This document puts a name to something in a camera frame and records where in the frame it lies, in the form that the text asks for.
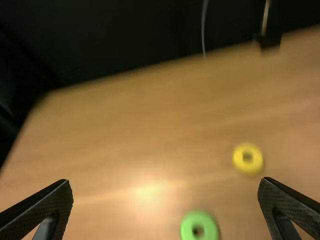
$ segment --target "white cable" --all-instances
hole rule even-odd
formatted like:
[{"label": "white cable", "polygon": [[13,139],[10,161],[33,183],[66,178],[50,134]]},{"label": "white cable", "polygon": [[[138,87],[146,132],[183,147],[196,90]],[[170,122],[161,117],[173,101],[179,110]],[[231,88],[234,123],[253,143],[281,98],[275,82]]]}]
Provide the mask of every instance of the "white cable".
[{"label": "white cable", "polygon": [[205,46],[205,24],[208,11],[209,0],[203,0],[202,13],[201,13],[201,43],[202,43],[202,54],[206,58],[206,46]]}]

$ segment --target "wooden table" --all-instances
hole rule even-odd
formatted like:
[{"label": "wooden table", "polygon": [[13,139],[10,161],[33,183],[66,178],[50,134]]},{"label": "wooden table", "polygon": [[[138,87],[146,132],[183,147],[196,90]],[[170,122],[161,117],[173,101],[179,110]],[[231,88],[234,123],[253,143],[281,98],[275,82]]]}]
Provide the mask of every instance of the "wooden table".
[{"label": "wooden table", "polygon": [[[223,240],[270,240],[261,177],[320,201],[319,39],[312,28],[279,51],[248,43],[50,93],[2,169],[0,210],[65,178],[65,240],[178,240],[199,209]],[[263,174],[233,168],[242,142],[261,148]]]}]

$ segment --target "black clamp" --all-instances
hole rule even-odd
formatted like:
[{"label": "black clamp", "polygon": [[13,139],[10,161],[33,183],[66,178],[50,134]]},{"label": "black clamp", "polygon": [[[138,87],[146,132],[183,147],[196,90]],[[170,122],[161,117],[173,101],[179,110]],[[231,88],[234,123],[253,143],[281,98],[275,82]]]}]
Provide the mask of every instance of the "black clamp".
[{"label": "black clamp", "polygon": [[254,36],[263,50],[280,46],[282,31],[277,10],[278,7],[272,0],[265,0],[261,30]]}]

